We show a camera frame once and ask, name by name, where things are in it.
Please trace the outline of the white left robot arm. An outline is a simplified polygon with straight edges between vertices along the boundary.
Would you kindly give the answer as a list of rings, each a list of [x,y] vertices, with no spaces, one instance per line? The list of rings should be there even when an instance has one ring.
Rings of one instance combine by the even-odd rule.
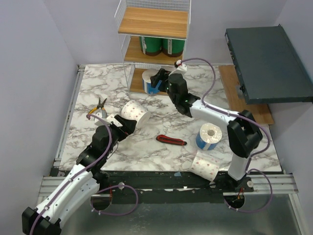
[[[59,235],[74,212],[95,193],[104,193],[109,186],[107,175],[101,171],[114,146],[131,135],[136,120],[115,115],[120,123],[102,121],[91,143],[79,155],[67,177],[34,209],[22,213],[22,231],[26,235]]]

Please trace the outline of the blue roll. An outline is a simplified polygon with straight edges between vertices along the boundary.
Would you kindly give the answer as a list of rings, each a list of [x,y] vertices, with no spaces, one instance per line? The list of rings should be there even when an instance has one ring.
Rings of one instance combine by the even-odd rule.
[[[221,139],[221,129],[212,123],[205,123],[196,136],[196,144],[202,150],[213,150]]]
[[[154,76],[157,73],[158,73],[158,70],[156,69],[148,69],[142,73],[142,84],[143,84],[143,90],[145,93],[157,94],[160,92],[158,89],[160,82],[157,84],[156,88],[153,88],[152,83],[151,83],[151,76]]]

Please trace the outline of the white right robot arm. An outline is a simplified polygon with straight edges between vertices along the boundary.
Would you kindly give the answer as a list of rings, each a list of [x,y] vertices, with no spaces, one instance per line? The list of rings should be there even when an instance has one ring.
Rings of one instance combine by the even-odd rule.
[[[233,156],[228,169],[230,177],[225,179],[225,187],[231,192],[240,189],[251,152],[263,138],[252,113],[248,110],[229,111],[204,102],[200,97],[189,93],[186,80],[180,73],[160,69],[150,77],[150,81],[152,88],[167,93],[182,115],[210,122],[227,132]]]

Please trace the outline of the green roll front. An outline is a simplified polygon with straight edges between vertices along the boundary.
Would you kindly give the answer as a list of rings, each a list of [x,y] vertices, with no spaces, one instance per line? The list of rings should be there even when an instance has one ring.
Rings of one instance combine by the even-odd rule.
[[[184,40],[162,39],[162,52],[169,57],[179,57],[184,50]]]

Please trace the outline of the green roll back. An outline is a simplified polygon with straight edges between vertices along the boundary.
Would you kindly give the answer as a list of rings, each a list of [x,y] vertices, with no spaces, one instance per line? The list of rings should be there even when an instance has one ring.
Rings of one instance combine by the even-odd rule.
[[[139,37],[141,52],[148,56],[156,56],[162,52],[162,39],[156,37]]]

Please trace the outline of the pink dotted roll centre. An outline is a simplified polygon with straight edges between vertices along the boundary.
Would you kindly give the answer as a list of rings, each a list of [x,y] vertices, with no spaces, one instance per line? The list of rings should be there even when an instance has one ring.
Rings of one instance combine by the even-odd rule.
[[[121,116],[128,120],[135,120],[137,122],[136,128],[140,129],[147,123],[151,117],[151,113],[137,101],[130,100],[123,107]]]

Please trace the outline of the white wire wooden shelf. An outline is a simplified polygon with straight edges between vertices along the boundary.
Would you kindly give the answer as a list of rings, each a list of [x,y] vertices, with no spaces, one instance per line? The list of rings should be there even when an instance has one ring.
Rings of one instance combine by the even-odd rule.
[[[191,22],[189,0],[121,0],[114,19],[128,90],[156,94],[146,74],[181,60]]]

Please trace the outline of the yellow handled pliers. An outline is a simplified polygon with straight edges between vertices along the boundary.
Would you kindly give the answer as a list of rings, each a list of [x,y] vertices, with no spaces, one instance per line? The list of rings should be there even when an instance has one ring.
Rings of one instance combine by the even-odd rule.
[[[104,104],[106,103],[107,98],[105,98],[103,101],[101,101],[101,98],[98,98],[98,104],[96,107],[94,107],[92,110],[90,110],[88,112],[89,115],[93,114],[94,112],[96,112],[97,110],[105,110],[104,108]]]

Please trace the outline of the dark green metal box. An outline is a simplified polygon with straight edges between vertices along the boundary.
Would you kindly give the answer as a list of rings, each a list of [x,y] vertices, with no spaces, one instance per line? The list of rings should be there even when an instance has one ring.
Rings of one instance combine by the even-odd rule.
[[[313,82],[281,25],[228,28],[224,36],[249,103],[313,101]]]

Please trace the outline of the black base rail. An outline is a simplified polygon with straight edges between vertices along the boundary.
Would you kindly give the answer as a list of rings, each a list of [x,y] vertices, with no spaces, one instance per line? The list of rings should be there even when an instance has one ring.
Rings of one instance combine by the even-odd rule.
[[[253,192],[252,180],[219,171],[213,182],[192,172],[102,171],[107,177],[96,195],[112,204],[223,203],[224,193]]]

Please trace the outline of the pink dotted roll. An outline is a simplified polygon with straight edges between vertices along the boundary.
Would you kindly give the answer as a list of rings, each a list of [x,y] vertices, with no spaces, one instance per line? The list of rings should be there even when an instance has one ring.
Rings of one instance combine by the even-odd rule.
[[[206,152],[198,151],[188,170],[210,182],[213,182],[218,174],[220,165],[221,159]]]
[[[137,101],[130,100],[123,107],[121,116],[128,120],[135,120],[137,122],[136,128],[140,129],[147,123],[151,117],[151,113]]]

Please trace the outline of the green roll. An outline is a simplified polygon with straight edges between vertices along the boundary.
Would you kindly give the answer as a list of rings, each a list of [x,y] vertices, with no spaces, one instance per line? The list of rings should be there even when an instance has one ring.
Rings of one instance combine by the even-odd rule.
[[[141,52],[148,56],[156,56],[162,52],[162,39],[156,37],[139,37]]]
[[[162,52],[169,57],[179,57],[184,50],[184,40],[162,39]]]

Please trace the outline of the pink dotted roll front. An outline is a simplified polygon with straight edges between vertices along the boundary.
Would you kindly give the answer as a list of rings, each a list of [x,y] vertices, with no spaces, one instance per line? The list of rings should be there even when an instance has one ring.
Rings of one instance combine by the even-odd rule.
[[[188,170],[210,182],[213,182],[218,174],[220,165],[221,159],[206,152],[198,151]]]

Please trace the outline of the wooden board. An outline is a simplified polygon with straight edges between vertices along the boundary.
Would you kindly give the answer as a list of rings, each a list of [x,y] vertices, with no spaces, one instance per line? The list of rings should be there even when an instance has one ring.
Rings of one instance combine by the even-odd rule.
[[[229,109],[233,111],[250,111],[259,124],[272,125],[274,119],[267,104],[252,104],[247,95],[240,90],[240,82],[234,65],[218,66]]]

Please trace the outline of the red black utility knife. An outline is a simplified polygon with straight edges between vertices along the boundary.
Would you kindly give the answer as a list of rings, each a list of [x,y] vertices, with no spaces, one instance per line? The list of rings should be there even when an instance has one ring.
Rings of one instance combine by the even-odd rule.
[[[185,142],[185,141],[183,141],[181,139],[171,138],[171,137],[168,137],[166,135],[158,135],[156,137],[156,140],[161,142],[161,143],[178,145],[178,146],[185,146],[185,145],[187,145],[187,142]]]

